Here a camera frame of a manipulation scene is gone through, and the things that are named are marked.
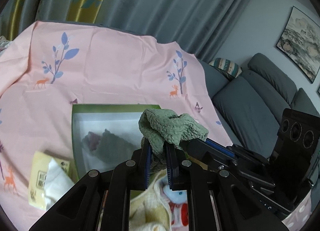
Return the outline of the red white knitted sock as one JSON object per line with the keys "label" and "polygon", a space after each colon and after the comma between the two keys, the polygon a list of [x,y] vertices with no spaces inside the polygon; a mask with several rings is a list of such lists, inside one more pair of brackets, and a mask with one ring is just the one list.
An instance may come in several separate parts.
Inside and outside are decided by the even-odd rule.
{"label": "red white knitted sock", "polygon": [[170,207],[171,230],[189,230],[187,192],[172,191],[169,185],[164,185],[163,197]]}

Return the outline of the cream knitted scarf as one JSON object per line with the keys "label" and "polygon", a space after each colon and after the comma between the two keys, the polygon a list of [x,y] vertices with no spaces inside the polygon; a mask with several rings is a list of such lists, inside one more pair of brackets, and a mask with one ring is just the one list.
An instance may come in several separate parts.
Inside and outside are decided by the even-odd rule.
{"label": "cream knitted scarf", "polygon": [[165,170],[153,175],[148,188],[130,201],[129,230],[171,230],[169,202],[161,195]]}

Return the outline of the green knitted cloth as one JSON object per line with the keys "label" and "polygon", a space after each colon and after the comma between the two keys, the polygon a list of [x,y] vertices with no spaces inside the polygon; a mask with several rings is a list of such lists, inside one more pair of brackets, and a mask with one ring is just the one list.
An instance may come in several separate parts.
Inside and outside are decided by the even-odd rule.
{"label": "green knitted cloth", "polygon": [[141,114],[138,127],[143,137],[141,145],[147,140],[151,146],[151,173],[166,168],[164,143],[181,149],[180,143],[192,139],[205,141],[209,131],[196,122],[189,114],[178,115],[170,109],[149,108]]}

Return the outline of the pink polka dot cloth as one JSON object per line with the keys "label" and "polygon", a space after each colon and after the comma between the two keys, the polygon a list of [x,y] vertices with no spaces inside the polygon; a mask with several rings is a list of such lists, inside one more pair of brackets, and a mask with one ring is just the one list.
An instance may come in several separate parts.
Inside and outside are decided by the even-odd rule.
{"label": "pink polka dot cloth", "polygon": [[300,230],[311,215],[311,191],[300,202],[297,208],[282,222],[290,231]]}

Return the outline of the grey purple cloth in box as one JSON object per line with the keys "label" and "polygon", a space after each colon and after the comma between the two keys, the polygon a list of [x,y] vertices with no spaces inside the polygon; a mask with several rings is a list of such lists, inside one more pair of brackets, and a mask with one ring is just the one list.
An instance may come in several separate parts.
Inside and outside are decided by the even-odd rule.
{"label": "grey purple cloth in box", "polygon": [[131,159],[137,147],[105,129],[102,135],[89,131],[81,141],[82,147],[92,156],[109,165],[118,165]]}

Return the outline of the yellow tissue pack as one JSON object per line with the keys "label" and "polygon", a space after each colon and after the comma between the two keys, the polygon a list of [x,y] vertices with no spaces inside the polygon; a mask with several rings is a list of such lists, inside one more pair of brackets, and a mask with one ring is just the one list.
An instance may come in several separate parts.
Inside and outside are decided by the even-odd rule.
{"label": "yellow tissue pack", "polygon": [[31,206],[48,210],[77,181],[74,162],[35,152],[28,187]]}

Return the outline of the grey sofa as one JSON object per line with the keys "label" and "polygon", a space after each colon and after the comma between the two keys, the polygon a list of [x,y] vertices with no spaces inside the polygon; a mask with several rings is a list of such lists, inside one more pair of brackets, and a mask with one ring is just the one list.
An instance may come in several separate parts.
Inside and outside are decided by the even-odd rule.
{"label": "grey sofa", "polygon": [[204,61],[206,87],[219,119],[233,144],[269,158],[284,109],[319,116],[304,89],[267,56],[256,53],[247,68],[228,79]]}

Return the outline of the green cardboard box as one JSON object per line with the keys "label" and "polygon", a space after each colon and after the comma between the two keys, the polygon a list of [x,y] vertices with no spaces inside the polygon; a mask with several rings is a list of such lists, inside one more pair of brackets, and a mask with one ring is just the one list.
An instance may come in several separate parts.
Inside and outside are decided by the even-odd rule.
{"label": "green cardboard box", "polygon": [[72,145],[79,178],[105,172],[131,159],[143,138],[138,122],[144,110],[159,105],[77,104],[72,108]]}

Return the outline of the striped cushion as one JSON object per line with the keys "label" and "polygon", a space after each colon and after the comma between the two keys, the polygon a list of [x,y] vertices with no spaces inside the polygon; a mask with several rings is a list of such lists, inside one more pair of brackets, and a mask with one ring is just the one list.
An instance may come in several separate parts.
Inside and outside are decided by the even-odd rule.
{"label": "striped cushion", "polygon": [[233,61],[222,58],[215,58],[209,65],[215,68],[218,72],[229,81],[237,78],[242,73],[242,68]]}

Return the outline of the framed landscape painting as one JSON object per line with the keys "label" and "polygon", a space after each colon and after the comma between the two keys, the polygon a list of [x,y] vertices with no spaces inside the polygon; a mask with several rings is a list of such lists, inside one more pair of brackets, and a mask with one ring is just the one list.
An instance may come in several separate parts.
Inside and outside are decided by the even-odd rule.
{"label": "framed landscape painting", "polygon": [[295,6],[291,9],[276,48],[314,83],[319,72],[319,25]]}

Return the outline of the grey green curtain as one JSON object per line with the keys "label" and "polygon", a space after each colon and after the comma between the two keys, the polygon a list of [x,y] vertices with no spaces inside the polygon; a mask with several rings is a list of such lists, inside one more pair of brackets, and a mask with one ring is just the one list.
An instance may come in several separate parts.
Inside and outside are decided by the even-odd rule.
{"label": "grey green curtain", "polygon": [[5,0],[1,35],[14,39],[37,20],[96,24],[159,43],[176,42],[210,62],[249,0]]}

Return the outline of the pink printed tablecloth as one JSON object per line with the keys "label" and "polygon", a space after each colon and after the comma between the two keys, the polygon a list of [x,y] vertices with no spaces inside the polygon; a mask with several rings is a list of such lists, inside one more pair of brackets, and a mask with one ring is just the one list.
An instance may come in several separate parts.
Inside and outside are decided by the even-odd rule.
{"label": "pink printed tablecloth", "polygon": [[190,114],[210,139],[231,144],[203,67],[177,43],[96,26],[33,23],[1,55],[1,206],[17,230],[42,216],[27,199],[34,153],[73,156],[73,101],[159,105]]}

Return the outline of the crumpled cloth pile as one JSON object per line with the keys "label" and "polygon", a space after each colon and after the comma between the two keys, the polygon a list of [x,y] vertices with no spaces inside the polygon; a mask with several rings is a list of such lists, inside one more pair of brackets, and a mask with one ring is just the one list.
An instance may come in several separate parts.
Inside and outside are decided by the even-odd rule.
{"label": "crumpled cloth pile", "polygon": [[10,44],[10,40],[6,39],[4,36],[0,36],[0,51],[5,50]]}

